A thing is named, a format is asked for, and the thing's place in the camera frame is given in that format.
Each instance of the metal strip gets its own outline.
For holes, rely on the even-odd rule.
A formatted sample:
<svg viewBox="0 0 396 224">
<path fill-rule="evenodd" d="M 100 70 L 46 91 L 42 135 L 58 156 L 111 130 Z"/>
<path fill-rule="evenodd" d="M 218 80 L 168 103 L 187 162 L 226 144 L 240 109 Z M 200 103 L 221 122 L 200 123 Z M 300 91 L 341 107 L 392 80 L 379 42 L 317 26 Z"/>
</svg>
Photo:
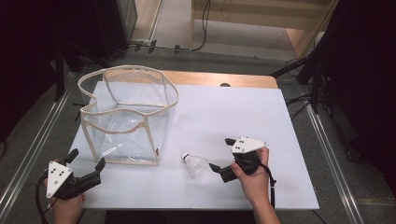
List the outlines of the metal strip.
<svg viewBox="0 0 396 224">
<path fill-rule="evenodd" d="M 304 94 L 308 93 L 306 87 L 302 87 L 302 90 Z M 326 132 L 324 131 L 319 115 L 315 114 L 313 108 L 310 105 L 307 107 L 307 112 L 309 118 L 311 119 L 312 125 L 314 126 L 315 132 L 317 133 L 320 146 L 332 173 L 332 179 L 334 180 L 335 186 L 340 193 L 341 200 L 343 201 L 344 207 L 346 209 L 346 214 L 349 217 L 349 221 L 351 223 L 357 224 L 364 223 L 355 197 L 353 196 L 343 171 L 334 155 L 332 145 L 330 144 Z"/>
<path fill-rule="evenodd" d="M 6 190 L 0 200 L 0 223 L 5 222 L 12 205 L 17 200 L 23 184 L 26 181 L 28 175 L 30 174 L 30 171 L 35 164 L 35 161 L 37 160 L 37 157 L 39 156 L 41 149 L 44 146 L 55 121 L 57 120 L 62 109 L 64 108 L 64 103 L 66 102 L 70 93 L 70 86 L 74 82 L 75 78 L 76 76 L 73 76 L 73 73 L 70 72 L 68 74 L 65 81 L 66 90 L 64 95 L 59 99 L 58 102 L 53 104 L 52 108 L 49 111 L 49 114 L 41 125 L 40 130 L 35 136 L 35 140 L 26 152 L 26 155 L 23 158 L 20 167 L 18 168 L 15 175 L 12 177 L 11 181 L 8 183 L 8 186 L 6 187 Z"/>
</svg>

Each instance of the clear plastic bag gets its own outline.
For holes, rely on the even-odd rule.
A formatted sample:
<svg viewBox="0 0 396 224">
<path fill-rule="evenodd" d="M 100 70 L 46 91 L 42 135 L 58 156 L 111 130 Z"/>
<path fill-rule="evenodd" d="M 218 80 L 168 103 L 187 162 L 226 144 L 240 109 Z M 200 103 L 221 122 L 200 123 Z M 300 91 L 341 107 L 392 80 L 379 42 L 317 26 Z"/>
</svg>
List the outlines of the clear plastic bag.
<svg viewBox="0 0 396 224">
<path fill-rule="evenodd" d="M 81 126 L 96 161 L 158 165 L 174 106 L 175 85 L 158 70 L 124 65 L 78 81 L 86 106 Z"/>
</svg>

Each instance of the white mounting plate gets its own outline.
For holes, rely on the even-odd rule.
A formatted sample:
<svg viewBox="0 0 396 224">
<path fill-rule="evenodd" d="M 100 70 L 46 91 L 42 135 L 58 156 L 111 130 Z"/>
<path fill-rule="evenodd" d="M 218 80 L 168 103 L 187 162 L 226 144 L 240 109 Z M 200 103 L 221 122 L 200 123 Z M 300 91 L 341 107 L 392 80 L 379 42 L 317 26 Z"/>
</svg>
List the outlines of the white mounting plate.
<svg viewBox="0 0 396 224">
<path fill-rule="evenodd" d="M 72 169 L 56 161 L 49 162 L 49 178 L 47 185 L 47 198 L 52 197 L 64 181 L 73 173 Z"/>
<path fill-rule="evenodd" d="M 247 153 L 261 147 L 267 147 L 267 142 L 262 142 L 248 137 L 239 137 L 231 147 L 232 153 Z"/>
</svg>

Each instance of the person's left hand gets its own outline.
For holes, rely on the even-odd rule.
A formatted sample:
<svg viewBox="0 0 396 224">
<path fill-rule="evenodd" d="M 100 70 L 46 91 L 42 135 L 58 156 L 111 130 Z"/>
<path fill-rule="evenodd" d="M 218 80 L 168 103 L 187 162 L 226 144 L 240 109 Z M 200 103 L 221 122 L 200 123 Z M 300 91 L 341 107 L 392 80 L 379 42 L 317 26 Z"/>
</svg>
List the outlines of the person's left hand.
<svg viewBox="0 0 396 224">
<path fill-rule="evenodd" d="M 44 184 L 47 186 L 48 179 L 44 180 Z M 54 197 L 49 199 L 49 203 L 53 204 L 53 223 L 55 224 L 75 224 L 78 221 L 79 215 L 82 209 L 82 203 L 86 200 L 84 194 L 80 194 L 75 198 L 69 200 L 56 199 Z"/>
</svg>

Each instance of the table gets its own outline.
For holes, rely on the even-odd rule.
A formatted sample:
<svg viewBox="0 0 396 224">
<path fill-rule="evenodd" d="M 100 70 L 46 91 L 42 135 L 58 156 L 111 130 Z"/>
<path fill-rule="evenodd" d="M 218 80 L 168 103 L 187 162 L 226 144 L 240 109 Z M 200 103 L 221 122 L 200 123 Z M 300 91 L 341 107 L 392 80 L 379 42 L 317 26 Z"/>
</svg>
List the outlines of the table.
<svg viewBox="0 0 396 224">
<path fill-rule="evenodd" d="M 303 58 L 318 33 L 325 31 L 338 0 L 211 0 L 209 20 L 287 28 L 297 58 Z M 191 47 L 194 20 L 206 0 L 191 0 Z"/>
<path fill-rule="evenodd" d="M 227 166 L 233 156 L 224 139 L 246 134 L 270 144 L 269 165 L 277 180 L 276 209 L 318 209 L 289 113 L 273 77 L 164 72 L 177 84 L 179 103 L 160 151 L 160 165 L 108 163 L 101 173 L 102 184 L 86 192 L 90 199 L 85 208 L 249 210 L 239 181 L 224 184 L 210 170 L 192 178 L 181 159 L 186 151 Z M 229 83 L 231 88 L 218 87 L 220 83 Z M 265 88 L 246 88 L 260 86 Z M 197 96 L 202 100 L 191 101 Z M 235 105 L 240 108 L 236 114 Z M 81 128 L 71 146 L 75 147 L 80 154 L 69 167 L 76 176 L 90 173 L 96 162 Z"/>
</svg>

